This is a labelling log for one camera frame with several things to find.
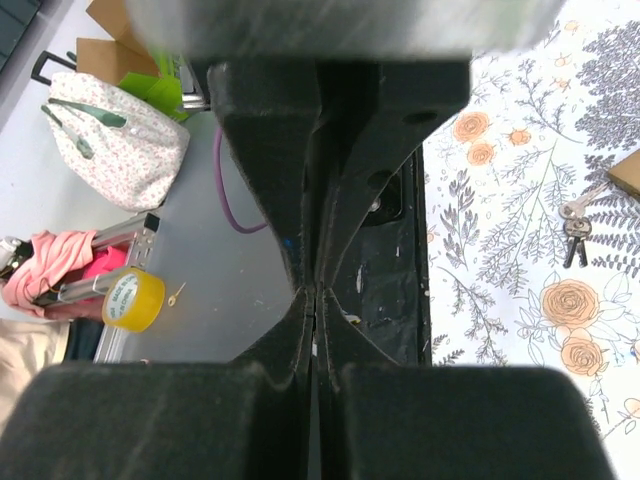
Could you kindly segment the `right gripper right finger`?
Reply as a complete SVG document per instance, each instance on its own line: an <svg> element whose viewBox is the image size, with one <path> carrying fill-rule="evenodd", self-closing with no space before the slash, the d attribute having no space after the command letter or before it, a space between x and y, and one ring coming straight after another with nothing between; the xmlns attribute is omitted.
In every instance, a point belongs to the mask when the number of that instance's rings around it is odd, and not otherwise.
<svg viewBox="0 0 640 480"><path fill-rule="evenodd" d="M369 208L461 110L465 62L321 63L324 178L314 273L323 474L329 479L609 479L584 401L539 367L400 366L343 317L332 287Z"/></svg>

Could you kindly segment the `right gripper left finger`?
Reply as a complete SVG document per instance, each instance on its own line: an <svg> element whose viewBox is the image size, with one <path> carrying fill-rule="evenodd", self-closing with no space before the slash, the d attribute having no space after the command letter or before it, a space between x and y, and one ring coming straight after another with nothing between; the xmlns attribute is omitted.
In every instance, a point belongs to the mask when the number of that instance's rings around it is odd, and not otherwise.
<svg viewBox="0 0 640 480"><path fill-rule="evenodd" d="M241 349L213 317L223 250L207 164L189 150L169 192L147 272L185 299L152 334L192 347L172 360L46 369L1 440L5 479L264 479L306 473L315 282L309 144L320 114L308 62L227 62L208 72L212 116L278 242L294 292L285 316Z"/></svg>

